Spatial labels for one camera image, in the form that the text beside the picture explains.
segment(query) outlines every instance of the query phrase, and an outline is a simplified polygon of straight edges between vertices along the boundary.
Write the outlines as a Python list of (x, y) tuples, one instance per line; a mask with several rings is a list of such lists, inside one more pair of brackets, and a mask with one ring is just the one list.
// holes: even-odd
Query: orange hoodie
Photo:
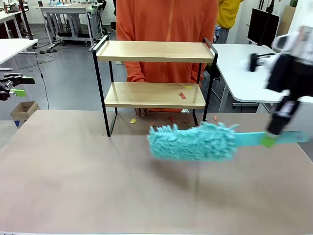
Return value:
[[(119, 40), (202, 42), (206, 37), (212, 42), (218, 0), (117, 0), (116, 10)], [(199, 69), (198, 63), (125, 62), (125, 66), (128, 82), (196, 83)]]

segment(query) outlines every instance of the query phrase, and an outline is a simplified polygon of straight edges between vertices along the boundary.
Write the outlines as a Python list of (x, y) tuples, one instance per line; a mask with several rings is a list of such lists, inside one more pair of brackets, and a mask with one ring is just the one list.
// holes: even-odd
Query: person's hand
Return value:
[(141, 117), (146, 116), (149, 112), (149, 109), (144, 109), (144, 108), (135, 108), (134, 110), (135, 110), (135, 114)]

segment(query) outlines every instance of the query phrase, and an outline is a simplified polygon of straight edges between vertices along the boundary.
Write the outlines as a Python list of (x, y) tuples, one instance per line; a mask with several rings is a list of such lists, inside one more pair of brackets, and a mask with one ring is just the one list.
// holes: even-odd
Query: black computer monitor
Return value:
[[(254, 8), (252, 9), (248, 39), (257, 44), (271, 47), (271, 44), (276, 36), (279, 23), (279, 16), (271, 14), (269, 17), (268, 25), (266, 26), (265, 29), (267, 17), (268, 12)], [(262, 41), (260, 42), (264, 30), (265, 34)]]

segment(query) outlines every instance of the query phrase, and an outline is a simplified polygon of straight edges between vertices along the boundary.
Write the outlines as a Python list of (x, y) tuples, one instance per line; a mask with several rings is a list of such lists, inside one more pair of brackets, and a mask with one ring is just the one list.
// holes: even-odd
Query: two-tier wooden shelf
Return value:
[[(204, 100), (199, 87), (202, 63), (212, 63), (216, 66), (218, 53), (212, 44), (204, 38), (203, 43), (188, 42), (140, 42), (140, 41), (109, 41), (105, 36), (92, 50), (95, 64), (103, 115), (107, 134), (110, 137), (114, 127), (117, 108), (169, 108), (192, 109), (195, 124), (198, 124), (195, 109), (204, 109), (203, 120), (206, 118), (209, 95)], [(111, 75), (111, 87), (104, 98), (98, 61), (108, 61)], [(112, 61), (139, 61), (139, 62), (189, 62), (199, 63), (198, 79), (196, 84), (180, 83), (128, 83), (114, 82)], [(182, 99), (179, 93), (187, 97)], [(109, 126), (106, 107), (115, 108), (115, 117)]]

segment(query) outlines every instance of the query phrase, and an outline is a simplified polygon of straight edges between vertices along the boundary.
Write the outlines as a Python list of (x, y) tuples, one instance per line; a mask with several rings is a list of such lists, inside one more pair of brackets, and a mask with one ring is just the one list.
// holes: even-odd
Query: top shelf board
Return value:
[(140, 62), (212, 63), (214, 55), (205, 43), (106, 41), (98, 60)]

